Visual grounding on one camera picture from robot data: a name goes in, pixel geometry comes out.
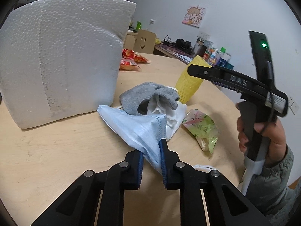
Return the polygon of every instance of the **chair backrest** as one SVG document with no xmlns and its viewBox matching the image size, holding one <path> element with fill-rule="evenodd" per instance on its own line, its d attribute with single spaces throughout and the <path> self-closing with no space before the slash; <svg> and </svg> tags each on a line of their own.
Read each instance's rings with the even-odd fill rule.
<svg viewBox="0 0 301 226">
<path fill-rule="evenodd" d="M 156 41 L 156 34 L 150 31 L 139 30 L 134 51 L 138 53 L 153 54 Z"/>
</svg>

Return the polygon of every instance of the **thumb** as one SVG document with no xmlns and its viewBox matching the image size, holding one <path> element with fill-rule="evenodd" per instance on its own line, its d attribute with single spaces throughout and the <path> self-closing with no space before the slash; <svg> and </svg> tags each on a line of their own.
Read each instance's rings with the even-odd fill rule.
<svg viewBox="0 0 301 226">
<path fill-rule="evenodd" d="M 274 122 L 270 123 L 255 123 L 254 124 L 254 130 L 258 133 L 260 133 L 263 129 L 264 126 L 267 125 L 266 129 L 264 132 L 261 134 L 264 137 L 268 137 L 270 140 L 272 140 L 275 143 L 282 143 L 282 134 L 277 130 L 277 125 Z"/>
</svg>

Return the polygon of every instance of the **green jacket sleeve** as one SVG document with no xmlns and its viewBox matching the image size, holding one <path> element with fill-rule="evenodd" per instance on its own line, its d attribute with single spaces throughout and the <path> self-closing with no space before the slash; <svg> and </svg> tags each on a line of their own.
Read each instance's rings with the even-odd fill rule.
<svg viewBox="0 0 301 226">
<path fill-rule="evenodd" d="M 295 190 L 287 187 L 294 155 L 287 146 L 284 159 L 273 167 L 263 167 L 262 173 L 256 176 L 249 185 L 246 197 L 270 218 L 272 225 L 284 225 L 289 212 L 296 207 L 300 194 L 300 184 Z"/>
</svg>

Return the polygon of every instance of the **white label sticker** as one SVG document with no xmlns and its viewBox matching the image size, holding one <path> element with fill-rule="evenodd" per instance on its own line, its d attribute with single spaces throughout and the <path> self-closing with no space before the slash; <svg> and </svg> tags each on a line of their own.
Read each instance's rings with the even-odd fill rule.
<svg viewBox="0 0 301 226">
<path fill-rule="evenodd" d="M 285 99 L 279 97 L 278 95 L 273 94 L 273 101 L 274 101 L 274 109 L 282 114 L 285 108 L 285 103 L 286 103 Z M 265 106 L 272 108 L 270 92 L 268 92 L 268 95 L 266 97 Z"/>
</svg>

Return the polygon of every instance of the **gray cloth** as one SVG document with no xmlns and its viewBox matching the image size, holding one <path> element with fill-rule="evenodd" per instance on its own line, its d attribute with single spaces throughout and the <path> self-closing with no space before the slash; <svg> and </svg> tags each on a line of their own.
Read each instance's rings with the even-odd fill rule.
<svg viewBox="0 0 301 226">
<path fill-rule="evenodd" d="M 284 159 L 273 167 L 264 166 L 246 193 L 246 197 L 273 226 L 284 226 L 301 201 L 301 180 L 294 190 L 287 187 L 293 161 L 293 152 L 287 146 Z"/>
<path fill-rule="evenodd" d="M 180 99 L 176 90 L 154 82 L 145 82 L 119 96 L 123 110 L 130 115 L 147 115 L 149 100 L 159 95 L 160 103 L 167 104 L 172 110 L 178 107 Z"/>
</svg>

